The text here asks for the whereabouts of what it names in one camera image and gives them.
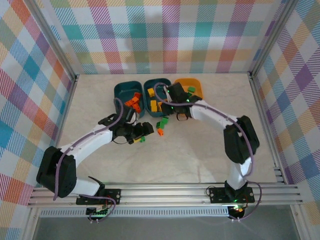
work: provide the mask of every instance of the teal bin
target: teal bin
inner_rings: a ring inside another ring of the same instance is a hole
[[[140,93],[142,94],[142,97],[140,98],[139,101],[139,107],[141,109],[140,112],[140,118],[142,118],[145,115],[146,112],[146,105],[145,105],[145,98],[144,98],[144,91],[142,88],[142,84],[138,81],[125,81],[125,82],[121,82],[118,83],[117,85],[115,85],[114,89],[114,97],[115,98],[119,98],[123,104],[125,104],[125,102],[131,100],[135,93]]]
[[[150,97],[149,96],[149,93],[148,93],[148,89],[153,89],[154,86],[157,84],[157,83],[164,83],[168,86],[171,85],[171,82],[169,79],[166,79],[166,78],[156,78],[156,79],[151,79],[151,80],[148,80],[144,83],[143,85],[143,90],[144,90],[144,97],[145,97],[145,105],[146,105],[146,110],[148,111],[148,113],[154,117],[154,118],[159,118],[159,117],[163,117],[164,114],[160,111],[157,111],[157,112],[152,112],[151,111],[151,104],[150,104],[150,101],[151,100],[156,100],[157,102],[159,102],[159,100],[154,96],[154,97]],[[164,93],[163,91],[164,89],[164,86],[161,85],[161,86],[158,86],[157,89],[156,89],[156,93],[159,95],[159,97],[161,99],[166,99],[167,96],[166,94]]]

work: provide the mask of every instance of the plaid backdrop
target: plaid backdrop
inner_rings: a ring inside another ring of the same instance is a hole
[[[81,74],[247,72],[286,1],[37,0]]]
[[[71,80],[22,0],[0,0],[0,239],[21,233]]]
[[[285,173],[320,236],[320,0],[300,0],[256,79]]]

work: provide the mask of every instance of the building block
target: building block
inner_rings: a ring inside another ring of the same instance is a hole
[[[158,112],[157,101],[156,100],[151,100],[150,101],[150,106],[151,106],[151,112]]]
[[[153,88],[149,88],[149,89],[148,89],[148,93],[149,93],[150,98],[152,98],[152,97],[155,96],[155,91],[154,91]]]
[[[133,139],[133,143],[135,144],[137,142],[140,142],[140,140],[141,140],[141,137],[139,139]]]
[[[134,102],[132,101],[132,99],[129,100],[129,101],[126,101],[126,102],[124,103],[124,105],[126,105],[126,106],[128,106],[128,107],[132,106],[133,104],[134,104]]]
[[[138,103],[134,103],[132,107],[136,110],[138,114],[141,113],[141,109]]]
[[[142,94],[140,92],[135,92],[134,97],[137,97],[138,99],[140,99],[142,97]]]
[[[164,129],[165,128],[165,124],[162,121],[159,121],[156,123],[156,128],[157,129]]]
[[[164,135],[164,131],[161,128],[158,128],[157,132],[160,136]]]
[[[134,96],[131,100],[132,100],[135,104],[136,104],[136,103],[139,103],[139,98],[137,98],[136,96]]]
[[[161,108],[162,102],[158,102],[158,108],[159,108],[159,112],[162,112],[162,108]]]
[[[164,125],[168,124],[169,118],[167,116],[162,117],[161,119],[161,123],[163,123]]]
[[[194,93],[196,91],[196,88],[194,86],[188,87],[188,92]]]

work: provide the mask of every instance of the white table surface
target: white table surface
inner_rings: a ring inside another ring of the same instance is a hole
[[[114,86],[125,81],[142,83],[155,78],[201,81],[204,100],[219,110],[241,117],[248,116],[255,128],[260,147],[255,155],[251,181],[276,182],[274,163],[255,100],[246,74],[118,74],[81,75],[68,112],[59,145],[68,144],[90,131],[99,120],[115,112]],[[139,122],[150,122],[154,129],[160,118],[147,112]],[[118,137],[118,142],[125,139]],[[225,154],[221,132],[198,120],[177,121],[169,118],[164,136],[156,132],[146,142],[132,145],[109,143],[102,146],[78,167],[78,176],[92,176],[102,182],[224,182],[230,160]]]

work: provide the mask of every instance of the plastic tray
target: plastic tray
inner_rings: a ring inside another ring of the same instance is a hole
[[[164,84],[167,84],[168,86],[171,85],[171,82],[169,79],[166,79],[166,78],[156,78],[156,79],[151,79],[151,80],[148,80],[144,83],[143,85],[143,90],[144,90],[144,99],[145,99],[145,105],[146,105],[146,110],[148,111],[148,113],[154,117],[154,118],[159,118],[159,117],[163,117],[164,114],[160,111],[157,111],[157,112],[153,112],[151,111],[151,105],[150,105],[150,102],[151,100],[156,100],[157,102],[159,102],[157,100],[157,98],[154,96],[154,97],[150,97],[149,96],[149,93],[148,93],[148,89],[150,88],[154,88],[154,86],[156,85],[156,83],[164,83]],[[162,99],[166,99],[167,96],[166,94],[164,94],[163,92],[163,86],[159,86],[157,89],[156,89],[156,93],[159,95],[160,98]]]
[[[119,98],[123,104],[131,100],[134,97],[135,93],[144,95],[142,84],[138,81],[125,81],[118,83],[117,85],[115,85],[113,92],[114,97]],[[141,97],[139,101],[139,107],[141,109],[141,112],[139,113],[140,118],[142,118],[146,112],[144,99],[144,97]]]
[[[196,78],[179,78],[174,81],[174,83],[181,83],[183,90],[188,93],[189,87],[195,87],[194,95],[204,99],[204,94],[202,92],[201,82]]]

